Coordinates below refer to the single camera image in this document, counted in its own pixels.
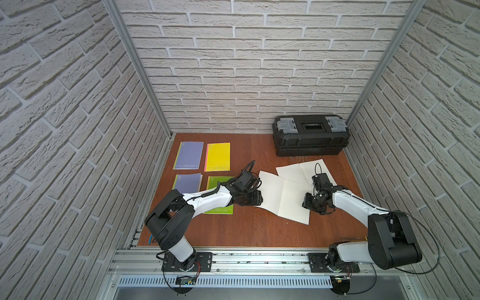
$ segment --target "wooden tabletop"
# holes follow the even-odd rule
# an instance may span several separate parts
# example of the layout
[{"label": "wooden tabletop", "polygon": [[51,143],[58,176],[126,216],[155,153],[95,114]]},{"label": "wooden tabletop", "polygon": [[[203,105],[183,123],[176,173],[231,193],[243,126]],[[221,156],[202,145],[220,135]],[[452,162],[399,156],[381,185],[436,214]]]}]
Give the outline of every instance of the wooden tabletop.
[{"label": "wooden tabletop", "polygon": [[[204,142],[198,170],[173,170],[180,142]],[[230,143],[230,171],[203,172],[205,151],[210,143]],[[163,170],[150,211],[172,189],[176,174],[203,174],[201,191],[206,189],[208,176],[237,176],[251,161],[253,171],[276,174],[275,167],[287,166],[322,158],[339,185],[361,195],[353,172],[343,151],[335,156],[277,157],[271,134],[177,133]],[[199,215],[190,223],[186,238],[193,247],[328,247],[334,242],[363,239],[367,228],[343,210],[321,216],[310,211],[310,224],[305,225],[254,206],[235,205],[233,215]],[[150,232],[144,227],[139,246],[148,245]]]}]

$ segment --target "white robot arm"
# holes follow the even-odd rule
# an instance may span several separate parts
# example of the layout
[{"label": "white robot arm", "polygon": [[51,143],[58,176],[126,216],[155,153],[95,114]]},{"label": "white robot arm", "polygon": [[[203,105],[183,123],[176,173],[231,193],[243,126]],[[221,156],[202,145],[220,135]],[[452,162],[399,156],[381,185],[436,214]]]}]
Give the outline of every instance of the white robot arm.
[{"label": "white robot arm", "polygon": [[237,177],[219,182],[215,189],[185,194],[171,190],[147,216],[145,225],[150,233],[162,250],[175,256],[182,270],[189,270],[195,261],[195,250],[184,236],[192,218],[217,207],[262,204],[258,190],[262,182],[251,172],[254,164],[251,161]]},{"label": "white robot arm", "polygon": [[403,212],[389,211],[362,199],[346,187],[330,183],[325,173],[312,177],[314,194],[306,193],[302,206],[321,215],[328,208],[340,208],[368,229],[368,241],[336,243],[329,247],[324,263],[332,270],[352,262],[375,263],[382,269],[413,264],[422,260],[420,247]]}]

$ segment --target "white brick wallpaper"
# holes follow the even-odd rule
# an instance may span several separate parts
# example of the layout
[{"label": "white brick wallpaper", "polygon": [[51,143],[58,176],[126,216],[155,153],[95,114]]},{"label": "white brick wallpaper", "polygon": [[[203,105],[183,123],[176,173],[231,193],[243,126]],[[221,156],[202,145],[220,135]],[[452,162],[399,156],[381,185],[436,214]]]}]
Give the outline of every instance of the white brick wallpaper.
[{"label": "white brick wallpaper", "polygon": [[92,299],[163,130],[101,1],[0,1],[0,61],[0,299]]},{"label": "white brick wallpaper", "polygon": [[346,117],[410,1],[118,0],[176,132]]},{"label": "white brick wallpaper", "polygon": [[[410,212],[440,243],[439,267],[418,276],[430,299],[480,297],[479,7],[428,0],[350,128],[370,198]],[[437,252],[417,234],[422,272]]]}]

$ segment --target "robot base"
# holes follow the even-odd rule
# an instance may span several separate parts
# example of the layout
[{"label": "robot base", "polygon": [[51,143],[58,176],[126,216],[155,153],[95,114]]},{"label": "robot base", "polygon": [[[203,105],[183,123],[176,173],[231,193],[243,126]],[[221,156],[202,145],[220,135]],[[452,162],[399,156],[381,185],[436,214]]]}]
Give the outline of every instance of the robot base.
[{"label": "robot base", "polygon": [[336,265],[335,267],[329,266],[329,264],[326,263],[325,261],[325,256],[326,253],[309,253],[308,254],[308,261],[310,263],[310,271],[312,273],[359,273],[360,268],[357,263],[351,263],[351,265],[347,266],[342,265]]},{"label": "robot base", "polygon": [[[200,263],[202,272],[210,272],[212,268],[212,253],[211,252],[196,252],[195,257]],[[182,263],[179,262],[173,254],[170,252],[165,253],[165,261],[162,265],[163,272],[197,272],[197,264],[193,264],[193,267],[189,270],[184,270]]]}]

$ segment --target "mounting plate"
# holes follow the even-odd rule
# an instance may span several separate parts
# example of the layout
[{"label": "mounting plate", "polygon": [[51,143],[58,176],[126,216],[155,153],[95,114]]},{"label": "mounting plate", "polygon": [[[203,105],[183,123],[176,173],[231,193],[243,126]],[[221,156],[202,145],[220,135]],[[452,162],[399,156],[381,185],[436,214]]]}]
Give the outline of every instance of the mounting plate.
[{"label": "mounting plate", "polygon": [[[310,264],[310,271],[312,273],[333,273],[333,274],[335,274],[335,272],[330,271],[330,269],[328,269],[327,266],[323,263],[323,260],[325,258],[326,253],[309,253],[307,255],[308,255],[308,261],[309,261],[309,264]],[[351,272],[351,270],[350,270],[351,273],[359,273],[360,272],[360,268],[359,268],[359,265],[357,263],[354,263],[352,265],[352,268],[353,268],[353,272]],[[341,272],[348,273],[349,271],[345,268],[345,269],[342,269]]]},{"label": "mounting plate", "polygon": [[[198,262],[200,263],[201,272],[210,272],[212,268],[212,253],[211,252],[197,252],[196,257]],[[165,261],[162,264],[162,271],[163,272],[183,272],[180,269],[180,264],[177,262],[175,263],[176,259],[173,254],[170,252],[165,253],[164,257]],[[188,272],[197,272],[198,267],[197,264],[193,264],[192,269]]]}]

